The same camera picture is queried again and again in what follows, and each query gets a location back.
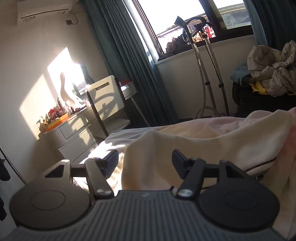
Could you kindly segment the white dresser with drawers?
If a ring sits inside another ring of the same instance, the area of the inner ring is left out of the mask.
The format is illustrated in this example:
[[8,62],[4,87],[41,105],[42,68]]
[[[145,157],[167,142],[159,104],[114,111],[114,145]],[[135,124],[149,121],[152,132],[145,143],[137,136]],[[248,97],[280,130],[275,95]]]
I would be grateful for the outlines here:
[[61,159],[79,164],[98,146],[94,136],[98,128],[95,114],[89,107],[45,132],[44,136]]

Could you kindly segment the orange tray with cosmetics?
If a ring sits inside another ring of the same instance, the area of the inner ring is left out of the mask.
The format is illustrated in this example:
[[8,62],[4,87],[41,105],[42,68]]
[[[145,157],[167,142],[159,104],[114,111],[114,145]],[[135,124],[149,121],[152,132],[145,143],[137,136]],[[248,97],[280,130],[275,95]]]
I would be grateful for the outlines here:
[[41,133],[52,131],[54,128],[68,121],[75,114],[88,108],[90,102],[84,101],[79,104],[71,103],[69,100],[62,101],[58,97],[58,104],[49,110],[45,117],[40,117],[38,123],[40,124],[39,130]]

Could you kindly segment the dark sofa headboard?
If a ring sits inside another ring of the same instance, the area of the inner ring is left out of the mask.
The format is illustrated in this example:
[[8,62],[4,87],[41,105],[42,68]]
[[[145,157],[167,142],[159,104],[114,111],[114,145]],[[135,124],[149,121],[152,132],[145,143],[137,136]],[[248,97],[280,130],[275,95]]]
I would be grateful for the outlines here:
[[235,116],[246,118],[250,113],[256,110],[274,112],[280,110],[290,110],[295,107],[295,95],[285,93],[282,96],[272,97],[254,92],[249,83],[238,84],[233,82],[232,98],[237,105]]

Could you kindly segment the teal cloth on sofa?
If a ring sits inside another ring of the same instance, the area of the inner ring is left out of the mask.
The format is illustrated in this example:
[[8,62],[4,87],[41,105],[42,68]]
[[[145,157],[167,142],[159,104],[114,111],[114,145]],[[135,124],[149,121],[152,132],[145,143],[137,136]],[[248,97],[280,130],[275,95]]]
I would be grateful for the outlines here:
[[250,72],[248,70],[247,64],[242,64],[234,69],[234,71],[230,76],[230,79],[237,84],[241,84],[243,81],[243,78],[249,75],[250,75]]

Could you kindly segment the left teal curtain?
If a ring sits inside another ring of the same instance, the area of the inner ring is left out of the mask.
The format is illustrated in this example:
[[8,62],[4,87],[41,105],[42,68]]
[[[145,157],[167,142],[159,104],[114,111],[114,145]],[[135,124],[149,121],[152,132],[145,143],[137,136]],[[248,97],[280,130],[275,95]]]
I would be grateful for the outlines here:
[[133,82],[137,93],[125,112],[136,127],[166,126],[178,118],[158,71],[151,65],[123,1],[82,1],[106,69],[121,83]]

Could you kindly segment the teal curtain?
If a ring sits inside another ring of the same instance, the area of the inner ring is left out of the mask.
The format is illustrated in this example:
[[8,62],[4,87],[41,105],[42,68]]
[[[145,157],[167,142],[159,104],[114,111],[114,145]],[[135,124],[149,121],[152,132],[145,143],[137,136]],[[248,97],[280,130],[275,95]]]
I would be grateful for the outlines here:
[[244,1],[255,42],[282,50],[295,41],[295,1]]
[[137,93],[125,112],[136,127],[166,126],[178,118],[158,71],[151,65],[123,1],[82,1],[106,69],[121,83],[133,82]]

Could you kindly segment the crumpled grey quilted jacket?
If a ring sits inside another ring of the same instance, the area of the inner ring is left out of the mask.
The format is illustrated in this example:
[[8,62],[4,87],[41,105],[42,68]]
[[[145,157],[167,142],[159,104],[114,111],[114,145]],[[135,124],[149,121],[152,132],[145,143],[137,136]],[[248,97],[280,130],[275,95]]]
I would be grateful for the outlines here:
[[255,82],[270,96],[295,95],[295,41],[286,43],[281,51],[254,45],[247,67]]

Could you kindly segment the garment steamer stand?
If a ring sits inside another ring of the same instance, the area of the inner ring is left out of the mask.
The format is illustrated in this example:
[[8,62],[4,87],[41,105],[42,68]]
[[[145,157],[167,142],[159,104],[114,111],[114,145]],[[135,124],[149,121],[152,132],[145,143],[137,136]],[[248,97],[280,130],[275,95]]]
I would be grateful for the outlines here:
[[202,85],[202,106],[201,108],[197,111],[197,113],[194,116],[194,119],[202,118],[204,111],[206,109],[213,111],[215,116],[220,116],[220,113],[217,111],[216,108],[216,103],[213,95],[213,91],[211,88],[211,83],[207,75],[206,68],[204,66],[204,63],[202,61],[200,52],[197,48],[197,44],[194,41],[194,37],[197,34],[201,34],[202,39],[206,43],[206,50],[208,52],[208,55],[212,61],[212,65],[214,67],[214,70],[216,72],[216,75],[218,77],[218,87],[222,91],[222,96],[223,96],[223,101],[224,101],[224,106],[225,106],[225,114],[226,116],[230,115],[229,112],[229,107],[228,107],[228,101],[227,101],[227,96],[226,96],[226,91],[225,91],[225,86],[224,82],[222,79],[222,75],[219,69],[218,62],[216,60],[216,56],[213,52],[213,48],[211,46],[209,37],[207,35],[206,30],[204,27],[213,27],[213,24],[209,21],[207,21],[205,18],[202,16],[194,16],[188,20],[183,20],[181,17],[177,17],[175,21],[175,25],[179,26],[183,29],[182,37],[185,42],[190,43],[195,55],[195,59],[197,62],[197,66],[199,69],[199,74],[201,78],[201,85]]

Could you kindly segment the dark framed window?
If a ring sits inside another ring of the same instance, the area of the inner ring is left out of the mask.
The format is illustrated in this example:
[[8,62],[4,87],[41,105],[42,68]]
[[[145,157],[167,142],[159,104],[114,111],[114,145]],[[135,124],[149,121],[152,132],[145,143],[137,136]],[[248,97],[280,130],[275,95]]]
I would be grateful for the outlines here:
[[244,1],[124,1],[153,61],[253,33]]

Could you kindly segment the right teal curtain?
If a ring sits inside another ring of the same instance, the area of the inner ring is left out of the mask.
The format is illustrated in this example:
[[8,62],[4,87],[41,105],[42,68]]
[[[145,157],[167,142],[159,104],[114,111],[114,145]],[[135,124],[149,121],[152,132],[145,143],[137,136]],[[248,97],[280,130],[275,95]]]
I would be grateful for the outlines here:
[[282,50],[295,41],[295,1],[244,1],[255,42]]

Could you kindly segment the white chair with black frame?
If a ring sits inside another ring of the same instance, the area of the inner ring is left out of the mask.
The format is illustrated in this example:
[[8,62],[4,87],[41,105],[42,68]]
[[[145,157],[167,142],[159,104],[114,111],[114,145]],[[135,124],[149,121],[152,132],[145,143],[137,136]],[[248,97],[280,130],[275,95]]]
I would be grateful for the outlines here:
[[99,124],[99,127],[93,133],[95,137],[107,138],[112,132],[122,130],[130,124],[129,119],[117,117],[117,113],[124,109],[128,99],[133,102],[146,125],[149,125],[133,98],[135,94],[137,94],[137,89],[132,81],[120,85],[113,75],[87,87],[88,100],[96,117],[96,122]]

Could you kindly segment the white wall air conditioner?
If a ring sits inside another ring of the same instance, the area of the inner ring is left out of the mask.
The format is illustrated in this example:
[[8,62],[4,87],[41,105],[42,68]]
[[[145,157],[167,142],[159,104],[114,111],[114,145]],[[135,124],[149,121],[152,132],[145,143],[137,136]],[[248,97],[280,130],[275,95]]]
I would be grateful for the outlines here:
[[78,1],[74,0],[27,0],[16,4],[16,25],[49,16],[62,16],[70,13]]

